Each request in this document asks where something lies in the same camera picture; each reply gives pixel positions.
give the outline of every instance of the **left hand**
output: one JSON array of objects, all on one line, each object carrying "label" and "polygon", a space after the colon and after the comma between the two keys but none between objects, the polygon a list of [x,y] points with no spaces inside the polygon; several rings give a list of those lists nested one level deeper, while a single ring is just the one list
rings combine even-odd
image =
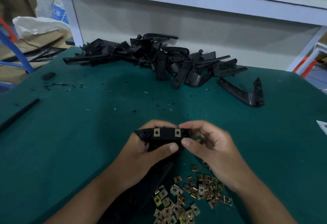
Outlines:
[{"label": "left hand", "polygon": [[[176,125],[160,120],[151,120],[139,129],[177,128]],[[178,150],[176,143],[165,144],[154,151],[147,152],[145,144],[133,132],[118,157],[109,166],[112,176],[116,178],[122,191],[137,184],[160,160]]]}]

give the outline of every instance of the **right hand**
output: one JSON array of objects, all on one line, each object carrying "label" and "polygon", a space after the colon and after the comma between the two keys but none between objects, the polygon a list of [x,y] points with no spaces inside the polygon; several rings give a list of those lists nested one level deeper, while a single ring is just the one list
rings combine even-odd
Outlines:
[{"label": "right hand", "polygon": [[182,123],[179,128],[191,129],[194,137],[202,137],[197,141],[183,138],[182,145],[205,161],[215,176],[229,189],[239,193],[246,185],[251,185],[256,176],[227,131],[203,120]]}]

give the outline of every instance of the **green work table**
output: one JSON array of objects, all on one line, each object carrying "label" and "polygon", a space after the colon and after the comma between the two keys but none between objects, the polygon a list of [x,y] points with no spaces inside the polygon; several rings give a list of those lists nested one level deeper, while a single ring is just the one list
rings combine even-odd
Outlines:
[{"label": "green work table", "polygon": [[[304,79],[261,68],[226,77],[248,91],[261,78],[266,105],[252,108],[220,88],[215,78],[200,88],[182,85],[175,90],[170,80],[159,82],[150,69],[124,61],[65,65],[62,58],[77,52],[80,48],[71,47],[0,96],[0,123],[33,99],[41,100],[0,135],[0,223],[45,221],[109,165],[129,135],[150,119],[175,124],[205,119],[227,130],[298,223],[327,223],[327,137],[316,123],[327,121],[327,96]],[[40,77],[50,71],[57,75],[49,84],[69,86],[46,90]],[[210,173],[184,150],[163,183],[168,191],[174,176],[182,177],[180,186],[187,176],[196,177],[191,164]],[[206,200],[186,197],[201,211],[196,223],[243,223],[246,214],[241,206],[237,211],[237,197],[224,193],[235,205],[211,209]],[[150,201],[134,223],[152,224],[154,210]]]}]

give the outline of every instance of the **fingernail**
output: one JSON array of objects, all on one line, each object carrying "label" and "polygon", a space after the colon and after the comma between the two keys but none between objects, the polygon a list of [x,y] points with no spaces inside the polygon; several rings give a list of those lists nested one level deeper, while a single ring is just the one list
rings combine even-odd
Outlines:
[{"label": "fingernail", "polygon": [[172,153],[177,152],[178,150],[178,145],[176,143],[173,143],[169,146],[169,149]]},{"label": "fingernail", "polygon": [[182,144],[184,147],[188,148],[188,146],[190,145],[190,139],[189,138],[183,138],[182,139]]}]

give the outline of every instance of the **pile of black plastic parts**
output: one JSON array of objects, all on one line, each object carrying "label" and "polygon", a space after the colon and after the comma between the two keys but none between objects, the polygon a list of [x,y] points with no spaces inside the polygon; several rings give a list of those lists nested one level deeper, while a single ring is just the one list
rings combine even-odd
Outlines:
[{"label": "pile of black plastic parts", "polygon": [[[231,56],[216,58],[216,53],[203,54],[202,50],[190,54],[187,48],[163,47],[162,44],[170,39],[178,39],[176,36],[147,33],[137,38],[131,38],[129,45],[96,39],[87,43],[81,54],[75,57],[63,58],[67,65],[81,64],[96,66],[99,64],[118,60],[129,61],[134,65],[150,68],[157,74],[158,81],[167,79],[166,71],[174,78],[172,85],[178,89],[184,82],[190,87],[199,87],[211,77],[224,77],[235,75],[247,70],[246,67],[237,67],[237,59],[221,61]],[[223,78],[218,85],[242,100],[244,103],[259,107],[264,105],[261,81],[259,78],[254,82],[254,92],[247,93],[233,86]]]}]

